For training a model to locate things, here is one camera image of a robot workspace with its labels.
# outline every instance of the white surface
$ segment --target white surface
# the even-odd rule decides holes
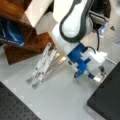
[[[96,46],[95,41],[95,34],[91,34],[84,42]],[[112,52],[111,58],[119,61],[119,46],[107,42],[107,50]],[[40,55],[9,66],[3,48],[0,48],[0,80],[42,120],[104,120],[86,105],[99,84],[85,76],[75,80],[74,72],[67,62],[38,89],[32,89],[26,80],[31,76],[39,57]],[[105,62],[107,74],[113,67],[113,64]]]
[[[35,27],[53,0],[32,0],[25,11],[32,27]]]
[[[51,32],[56,23],[57,22],[53,18],[53,13],[52,12],[46,13],[36,26],[37,34],[39,35],[45,32]]]
[[[68,13],[74,0],[55,0],[53,17],[57,22],[60,22],[62,18]]]

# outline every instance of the blue component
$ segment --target blue component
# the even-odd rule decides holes
[[[74,48],[69,54],[68,58],[73,62],[73,63],[79,63],[83,61],[81,59],[82,55],[80,52],[82,52],[85,49],[85,46],[83,44],[79,44],[76,48]]]
[[[87,63],[90,62],[90,59],[82,60],[82,55],[80,54],[85,49],[83,44],[79,44],[76,48],[74,48],[69,54],[68,58],[72,63],[77,63],[78,71],[75,73],[75,78],[78,78],[82,74],[84,74],[87,69]]]
[[[90,74],[88,75],[88,77],[89,77],[90,79],[93,79],[95,76],[90,73]]]
[[[87,58],[84,62],[87,64],[87,63],[89,63],[91,60],[90,60],[90,58]]]

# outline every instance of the metal part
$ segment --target metal part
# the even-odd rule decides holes
[[[89,13],[91,14],[93,20],[100,25],[103,25],[106,21],[107,22],[109,21],[109,18],[107,18],[103,15],[100,15],[98,13],[95,13],[93,11],[89,11]]]
[[[44,76],[43,79],[38,79],[38,82],[32,85],[34,89],[36,89],[40,84],[43,83],[43,81],[50,76],[59,66],[61,66],[66,61],[65,57],[62,57],[57,64],[55,64]]]

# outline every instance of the gray surface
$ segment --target gray surface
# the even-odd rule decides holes
[[[96,45],[95,34],[91,34],[84,41],[86,44]],[[110,43],[107,43],[107,47],[102,49],[110,51],[109,46]],[[110,57],[119,61],[119,46],[112,45],[112,48],[114,50],[111,49]],[[9,66],[3,48],[0,48],[0,80],[42,120],[104,120],[86,105],[99,84],[85,76],[74,80],[74,71],[67,62],[38,89],[34,90],[31,85],[26,84],[39,57]],[[113,64],[105,62],[107,74],[113,67]]]

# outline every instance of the white panel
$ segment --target white panel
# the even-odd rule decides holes
[[[25,11],[32,27],[35,27],[53,0],[33,0]]]

